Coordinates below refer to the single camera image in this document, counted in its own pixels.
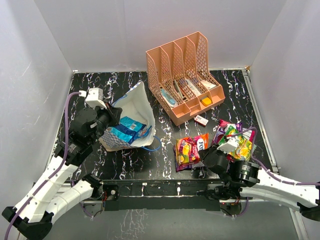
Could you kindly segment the blue checkered paper bag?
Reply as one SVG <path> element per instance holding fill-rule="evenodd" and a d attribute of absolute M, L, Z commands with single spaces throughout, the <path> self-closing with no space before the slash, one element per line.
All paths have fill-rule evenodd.
<path fill-rule="evenodd" d="M 149 152 L 154 152 L 162 147 L 160 139 L 156 136 L 156 122 L 153 109 L 147 98 L 145 85 L 142 81 L 139 81 L 121 98 L 112 103 L 112 106 L 122 108 L 121 118 L 129 117 L 142 124 L 146 124 L 148 127 L 152 126 L 152 128 L 146 137 L 137 139 L 129 144 L 109 132 L 110 127 L 108 127 L 99 139 L 99 142 L 108 152 L 133 148 L 142 148 Z"/>

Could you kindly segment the green yellow snack packet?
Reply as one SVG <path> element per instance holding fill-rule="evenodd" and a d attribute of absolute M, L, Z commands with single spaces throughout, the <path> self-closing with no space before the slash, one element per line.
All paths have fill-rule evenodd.
<path fill-rule="evenodd" d="M 226 143 L 227 140 L 230 139 L 230 137 L 227 137 L 227 136 L 228 136 L 227 134 L 224 135 L 224 138 L 221 139 L 218 144 L 219 146 L 221 144 Z M 245 139 L 244 133 L 237 135 L 234 138 L 238 141 L 239 146 L 235 151 L 230 152 L 229 155 L 233 157 L 235 160 L 248 161 L 251 156 L 252 143 L 249 140 Z"/>

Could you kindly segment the orange pink fruit snack packet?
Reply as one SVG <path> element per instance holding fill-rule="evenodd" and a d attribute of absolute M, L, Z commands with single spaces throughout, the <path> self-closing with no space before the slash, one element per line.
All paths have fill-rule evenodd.
<path fill-rule="evenodd" d="M 184 137 L 176 140 L 175 157 L 176 163 L 180 166 L 194 165 L 200 162 L 199 151 L 208 147 L 209 134 L 201 134 L 195 137 Z"/>

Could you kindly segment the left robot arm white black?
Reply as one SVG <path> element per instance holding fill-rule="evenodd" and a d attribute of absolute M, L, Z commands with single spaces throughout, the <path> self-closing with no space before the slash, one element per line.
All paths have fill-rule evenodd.
<path fill-rule="evenodd" d="M 91 174 L 61 195 L 56 194 L 92 153 L 104 131 L 119 124 L 122 111 L 120 107 L 96 106 L 82 109 L 76 115 L 39 180 L 20 202 L 3 210 L 1 215 L 9 222 L 5 239 L 11 227 L 15 227 L 29 240 L 42 240 L 68 210 L 83 200 L 97 200 L 103 195 L 102 181 Z"/>

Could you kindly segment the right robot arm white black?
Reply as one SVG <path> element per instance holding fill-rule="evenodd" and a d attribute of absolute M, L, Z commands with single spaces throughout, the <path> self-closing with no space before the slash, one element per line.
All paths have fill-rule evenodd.
<path fill-rule="evenodd" d="M 250 161 L 230 161 L 217 146 L 200 150 L 201 162 L 217 174 L 221 185 L 209 184 L 206 195 L 215 200 L 258 198 L 287 206 L 303 217 L 320 220 L 320 184 L 302 183 L 274 174 Z"/>

